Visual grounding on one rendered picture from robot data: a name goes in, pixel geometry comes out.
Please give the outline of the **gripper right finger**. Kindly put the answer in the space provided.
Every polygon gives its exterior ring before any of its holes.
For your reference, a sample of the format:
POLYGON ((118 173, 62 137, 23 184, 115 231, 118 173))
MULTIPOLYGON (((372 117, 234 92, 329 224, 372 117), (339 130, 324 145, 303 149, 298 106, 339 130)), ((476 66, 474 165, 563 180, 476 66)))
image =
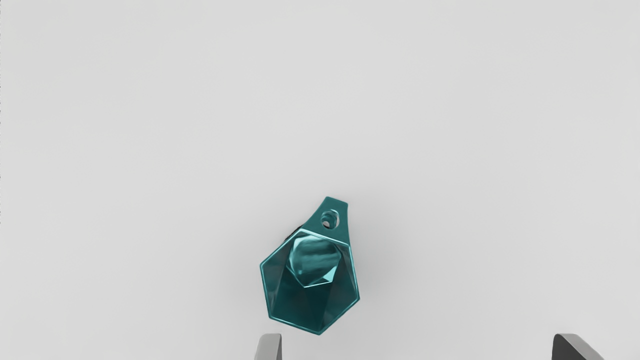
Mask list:
POLYGON ((556 333, 553 337, 551 360, 605 360, 576 333, 556 333))

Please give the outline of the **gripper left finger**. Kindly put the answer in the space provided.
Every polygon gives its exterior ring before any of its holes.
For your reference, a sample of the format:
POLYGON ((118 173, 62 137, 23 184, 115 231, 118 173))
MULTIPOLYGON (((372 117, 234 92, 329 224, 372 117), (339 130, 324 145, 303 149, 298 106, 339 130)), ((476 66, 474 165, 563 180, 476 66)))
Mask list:
POLYGON ((281 333, 261 335, 254 354, 254 360, 282 360, 281 333))

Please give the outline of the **teal faceted mug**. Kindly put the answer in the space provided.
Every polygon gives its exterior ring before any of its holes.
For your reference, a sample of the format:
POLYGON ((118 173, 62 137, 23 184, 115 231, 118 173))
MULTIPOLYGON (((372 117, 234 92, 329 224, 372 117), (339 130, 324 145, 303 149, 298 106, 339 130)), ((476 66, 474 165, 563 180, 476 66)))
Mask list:
POLYGON ((327 196, 260 264, 270 319, 322 335, 361 294, 348 204, 327 196))

